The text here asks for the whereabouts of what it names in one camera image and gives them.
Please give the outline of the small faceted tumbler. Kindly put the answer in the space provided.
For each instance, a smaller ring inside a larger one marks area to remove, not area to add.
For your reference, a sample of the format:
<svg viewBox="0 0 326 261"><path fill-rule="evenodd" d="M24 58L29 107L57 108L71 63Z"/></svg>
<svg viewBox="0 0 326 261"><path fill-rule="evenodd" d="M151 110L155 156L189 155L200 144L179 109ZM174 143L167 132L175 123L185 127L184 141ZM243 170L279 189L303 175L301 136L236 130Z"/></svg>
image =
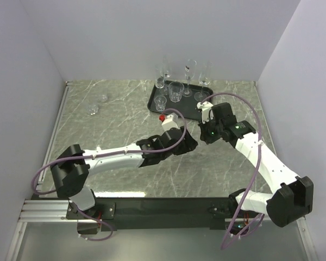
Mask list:
<svg viewBox="0 0 326 261"><path fill-rule="evenodd" d="M158 112L162 112L166 108L167 99L165 96L159 95L154 97L155 108Z"/></svg>
<svg viewBox="0 0 326 261"><path fill-rule="evenodd" d="M102 94L102 95L99 96L99 101L100 101L101 103L104 103L104 102L106 102L107 100L108 100L108 96L107 96L106 94Z"/></svg>

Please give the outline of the clear glass tumbler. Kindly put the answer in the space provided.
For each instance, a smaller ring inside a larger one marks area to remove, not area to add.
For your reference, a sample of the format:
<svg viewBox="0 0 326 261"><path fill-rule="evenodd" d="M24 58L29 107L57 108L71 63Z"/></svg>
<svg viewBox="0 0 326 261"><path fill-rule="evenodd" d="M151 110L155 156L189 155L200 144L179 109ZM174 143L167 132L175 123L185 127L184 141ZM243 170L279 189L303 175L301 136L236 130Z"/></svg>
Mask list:
<svg viewBox="0 0 326 261"><path fill-rule="evenodd" d="M184 85L181 82L171 82L168 86L170 101L180 102L183 96Z"/></svg>

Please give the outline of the clear flute glass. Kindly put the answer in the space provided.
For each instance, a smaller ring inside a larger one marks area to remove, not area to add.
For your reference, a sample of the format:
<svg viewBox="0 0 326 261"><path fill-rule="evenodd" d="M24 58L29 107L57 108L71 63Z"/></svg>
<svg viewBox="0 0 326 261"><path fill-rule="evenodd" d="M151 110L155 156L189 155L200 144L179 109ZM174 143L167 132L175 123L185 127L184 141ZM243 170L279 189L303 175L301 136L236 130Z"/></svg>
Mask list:
<svg viewBox="0 0 326 261"><path fill-rule="evenodd" d="M200 75L199 75L199 85L201 86L201 90L194 95L194 99L197 102L201 102L204 100L208 94L205 92L205 88L210 85L210 74L212 69L213 63L210 61L207 61L201 69Z"/></svg>

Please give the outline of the champagne flute with dark mark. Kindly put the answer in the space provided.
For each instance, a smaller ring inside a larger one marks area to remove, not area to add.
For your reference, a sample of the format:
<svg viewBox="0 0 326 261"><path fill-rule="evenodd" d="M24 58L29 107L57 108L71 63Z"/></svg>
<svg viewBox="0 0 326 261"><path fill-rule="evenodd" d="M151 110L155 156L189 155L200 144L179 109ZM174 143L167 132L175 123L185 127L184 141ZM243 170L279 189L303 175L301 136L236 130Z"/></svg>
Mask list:
<svg viewBox="0 0 326 261"><path fill-rule="evenodd" d="M188 59L185 63L184 72L186 84L183 90L184 97L190 97L192 95L192 91L190 89L190 83L195 76L197 62L193 59Z"/></svg>

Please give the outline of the clear wine glass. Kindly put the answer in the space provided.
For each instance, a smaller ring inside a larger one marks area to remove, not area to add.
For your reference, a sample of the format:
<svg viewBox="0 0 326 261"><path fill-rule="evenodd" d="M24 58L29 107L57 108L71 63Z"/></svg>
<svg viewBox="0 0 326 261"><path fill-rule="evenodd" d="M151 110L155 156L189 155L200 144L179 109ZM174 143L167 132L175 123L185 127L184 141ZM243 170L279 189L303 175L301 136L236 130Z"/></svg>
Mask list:
<svg viewBox="0 0 326 261"><path fill-rule="evenodd" d="M163 89L161 90L161 93L163 95L168 95L169 90L168 90L168 83L167 81L169 80L171 76L171 55L170 54L165 54L162 59L162 76L164 79L164 86Z"/></svg>

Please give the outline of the small stemmed glass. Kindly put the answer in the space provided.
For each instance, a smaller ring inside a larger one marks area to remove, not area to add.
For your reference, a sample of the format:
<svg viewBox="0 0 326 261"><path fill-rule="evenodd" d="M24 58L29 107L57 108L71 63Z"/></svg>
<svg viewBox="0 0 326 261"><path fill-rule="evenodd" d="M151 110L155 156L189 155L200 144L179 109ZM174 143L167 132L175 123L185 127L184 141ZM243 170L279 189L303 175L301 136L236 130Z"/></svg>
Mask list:
<svg viewBox="0 0 326 261"><path fill-rule="evenodd" d="M155 66L155 87L163 89L165 87L164 65Z"/></svg>

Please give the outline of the faceted tumbler front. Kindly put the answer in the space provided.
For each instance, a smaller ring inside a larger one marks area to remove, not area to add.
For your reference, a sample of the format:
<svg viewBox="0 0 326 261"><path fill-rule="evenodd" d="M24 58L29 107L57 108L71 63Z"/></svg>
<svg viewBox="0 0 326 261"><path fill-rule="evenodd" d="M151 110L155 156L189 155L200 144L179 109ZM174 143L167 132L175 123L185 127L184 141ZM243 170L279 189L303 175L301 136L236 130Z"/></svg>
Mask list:
<svg viewBox="0 0 326 261"><path fill-rule="evenodd" d="M98 111L99 111L99 106L98 106L98 104L89 104L88 106L87 106L87 113L89 114L89 115L95 115L95 114L97 114L98 113Z"/></svg>

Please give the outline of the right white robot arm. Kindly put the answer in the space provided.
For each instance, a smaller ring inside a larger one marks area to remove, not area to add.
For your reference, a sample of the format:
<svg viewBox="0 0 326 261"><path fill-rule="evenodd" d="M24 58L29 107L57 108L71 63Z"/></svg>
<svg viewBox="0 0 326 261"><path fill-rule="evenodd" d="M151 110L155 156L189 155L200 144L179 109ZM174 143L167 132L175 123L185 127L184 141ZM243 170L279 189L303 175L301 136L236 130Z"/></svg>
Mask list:
<svg viewBox="0 0 326 261"><path fill-rule="evenodd" d="M255 166L270 188L270 193L238 190L229 195L228 210L234 217L246 211L265 214L278 227L312 212L314 184L289 169L261 140L248 121L238 122L229 103L213 105L199 102L202 114L200 139L212 144L219 139L232 145Z"/></svg>

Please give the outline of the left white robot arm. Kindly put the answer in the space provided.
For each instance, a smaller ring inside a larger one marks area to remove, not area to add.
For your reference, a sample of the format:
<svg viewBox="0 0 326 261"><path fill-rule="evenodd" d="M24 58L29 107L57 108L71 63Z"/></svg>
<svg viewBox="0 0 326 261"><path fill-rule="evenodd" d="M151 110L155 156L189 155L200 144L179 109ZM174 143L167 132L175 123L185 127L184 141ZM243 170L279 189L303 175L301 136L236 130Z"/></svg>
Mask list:
<svg viewBox="0 0 326 261"><path fill-rule="evenodd" d="M98 204L94 192L85 185L88 177L121 168L157 165L171 155L191 152L197 146L198 142L183 126L121 148L93 151L74 144L57 158L68 160L52 164L50 171L57 197L70 199L81 215L91 219L98 213Z"/></svg>

